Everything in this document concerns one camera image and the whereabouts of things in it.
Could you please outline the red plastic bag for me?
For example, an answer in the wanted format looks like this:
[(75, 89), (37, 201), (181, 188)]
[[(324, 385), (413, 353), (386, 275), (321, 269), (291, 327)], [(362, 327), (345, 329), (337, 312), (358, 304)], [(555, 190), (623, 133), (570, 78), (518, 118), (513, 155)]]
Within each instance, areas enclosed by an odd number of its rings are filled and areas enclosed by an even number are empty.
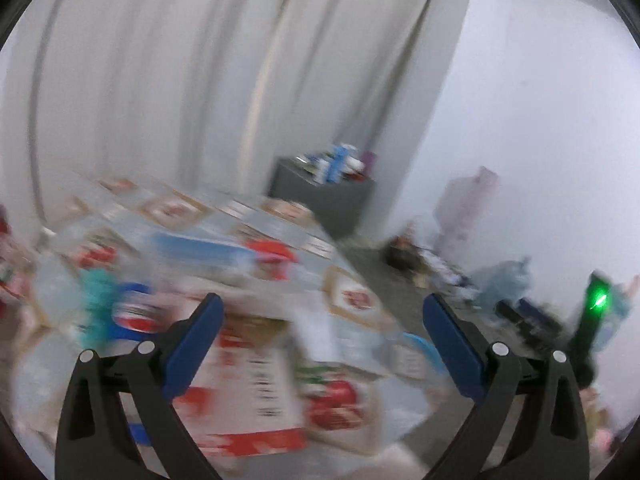
[(278, 240), (250, 240), (245, 246), (255, 253), (254, 277), (266, 281), (286, 281), (298, 259), (288, 245)]

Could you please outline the floor trash pile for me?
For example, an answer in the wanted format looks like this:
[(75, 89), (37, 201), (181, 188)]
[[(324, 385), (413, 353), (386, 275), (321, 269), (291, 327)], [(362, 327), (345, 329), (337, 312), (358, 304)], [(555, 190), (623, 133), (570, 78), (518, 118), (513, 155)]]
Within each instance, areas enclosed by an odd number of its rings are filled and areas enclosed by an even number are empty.
[(417, 288), (470, 301), (478, 294), (475, 284), (456, 266), (419, 247), (403, 232), (390, 238), (381, 249), (383, 261)]

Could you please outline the purple cup on cabinet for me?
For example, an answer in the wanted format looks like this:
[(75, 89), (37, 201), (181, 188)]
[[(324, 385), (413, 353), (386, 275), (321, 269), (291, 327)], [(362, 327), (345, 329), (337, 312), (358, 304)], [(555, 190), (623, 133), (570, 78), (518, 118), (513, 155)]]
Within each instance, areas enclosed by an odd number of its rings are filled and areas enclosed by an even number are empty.
[(370, 177), (377, 159), (378, 155), (375, 152), (366, 151), (362, 154), (360, 160), (363, 163), (362, 174), (364, 176)]

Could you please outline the blue bottle on cabinet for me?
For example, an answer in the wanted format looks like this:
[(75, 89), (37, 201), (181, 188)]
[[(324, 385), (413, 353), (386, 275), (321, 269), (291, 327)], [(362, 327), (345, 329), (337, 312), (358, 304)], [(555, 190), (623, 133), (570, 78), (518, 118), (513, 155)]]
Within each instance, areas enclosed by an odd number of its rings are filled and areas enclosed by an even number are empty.
[(350, 148), (347, 144), (334, 145), (329, 158), (329, 168), (326, 170), (326, 183), (337, 183), (341, 181), (349, 152)]

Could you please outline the red blue round can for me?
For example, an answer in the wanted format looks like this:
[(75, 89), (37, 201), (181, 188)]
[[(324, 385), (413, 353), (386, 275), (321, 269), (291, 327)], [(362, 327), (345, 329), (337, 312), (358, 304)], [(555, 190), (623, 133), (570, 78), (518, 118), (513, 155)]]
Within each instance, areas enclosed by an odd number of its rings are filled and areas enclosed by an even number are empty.
[(166, 330), (166, 308), (147, 284), (125, 282), (118, 286), (112, 307), (110, 337), (140, 341)]

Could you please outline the fruit pattern tablecloth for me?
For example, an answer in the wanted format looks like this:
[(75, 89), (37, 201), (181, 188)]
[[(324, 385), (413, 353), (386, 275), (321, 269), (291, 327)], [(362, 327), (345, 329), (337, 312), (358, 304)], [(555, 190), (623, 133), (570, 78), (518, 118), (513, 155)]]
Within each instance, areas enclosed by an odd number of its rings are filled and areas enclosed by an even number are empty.
[[(60, 181), (70, 212), (35, 251), (29, 302), (38, 333), (11, 379), (14, 429), (30, 458), (54, 474), (62, 404), (78, 354), (117, 356), (140, 341), (112, 339), (112, 307), (125, 282), (152, 287), (168, 326), (210, 292), (228, 315), (288, 324), (281, 338), (304, 416), (306, 448), (209, 458), (227, 479), (405, 477), (438, 430), (450, 393), (445, 367), (422, 351), (374, 289), (310, 214), (280, 218), (264, 196), (188, 192), (135, 177)], [(298, 259), (286, 281), (255, 278), (254, 266), (185, 266), (159, 257), (154, 233), (223, 238), (245, 246), (278, 240)]]

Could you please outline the large water jug on floor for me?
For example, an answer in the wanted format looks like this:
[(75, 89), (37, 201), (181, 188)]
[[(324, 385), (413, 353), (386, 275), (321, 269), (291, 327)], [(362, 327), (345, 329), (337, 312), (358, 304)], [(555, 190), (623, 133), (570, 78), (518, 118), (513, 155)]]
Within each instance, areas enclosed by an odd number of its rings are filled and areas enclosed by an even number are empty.
[(471, 281), (478, 290), (475, 297), (477, 307), (492, 312), (500, 301), (518, 302), (532, 281), (529, 267), (530, 258), (526, 256), (521, 260), (499, 262), (473, 273)]

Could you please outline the blue white paper package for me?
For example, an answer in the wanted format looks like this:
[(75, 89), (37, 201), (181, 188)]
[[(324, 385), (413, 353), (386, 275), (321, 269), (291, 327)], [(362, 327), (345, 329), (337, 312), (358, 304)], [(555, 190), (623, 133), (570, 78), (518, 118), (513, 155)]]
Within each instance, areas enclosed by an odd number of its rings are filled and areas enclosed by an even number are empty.
[(254, 250), (223, 238), (158, 232), (150, 236), (150, 244), (159, 257), (185, 266), (232, 268), (248, 272), (256, 262)]

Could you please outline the white red printed box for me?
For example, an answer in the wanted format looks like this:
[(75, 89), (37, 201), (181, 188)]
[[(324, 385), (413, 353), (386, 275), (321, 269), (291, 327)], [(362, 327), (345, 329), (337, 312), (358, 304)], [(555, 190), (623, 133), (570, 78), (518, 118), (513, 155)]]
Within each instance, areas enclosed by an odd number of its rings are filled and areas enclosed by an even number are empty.
[(172, 401), (209, 458), (306, 448), (304, 416), (281, 338), (288, 324), (228, 315), (191, 385)]

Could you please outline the pink tall box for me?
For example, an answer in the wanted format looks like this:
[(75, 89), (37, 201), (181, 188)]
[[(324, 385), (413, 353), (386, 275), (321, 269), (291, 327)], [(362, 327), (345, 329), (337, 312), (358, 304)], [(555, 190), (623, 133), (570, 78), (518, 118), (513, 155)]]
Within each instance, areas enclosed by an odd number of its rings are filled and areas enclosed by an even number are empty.
[(480, 166), (474, 176), (448, 182), (434, 211), (439, 227), (435, 252), (440, 258), (452, 263), (461, 259), (478, 219), (496, 192), (498, 180), (498, 174)]

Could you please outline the dark grey cabinet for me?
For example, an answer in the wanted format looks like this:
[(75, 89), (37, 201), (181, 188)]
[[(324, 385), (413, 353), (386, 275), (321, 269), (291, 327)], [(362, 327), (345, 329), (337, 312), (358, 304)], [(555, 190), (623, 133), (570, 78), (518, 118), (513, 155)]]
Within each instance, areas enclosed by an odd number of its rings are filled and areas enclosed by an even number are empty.
[(274, 166), (268, 196), (303, 204), (338, 240), (355, 233), (374, 188), (371, 179), (319, 184), (292, 159), (281, 157)]

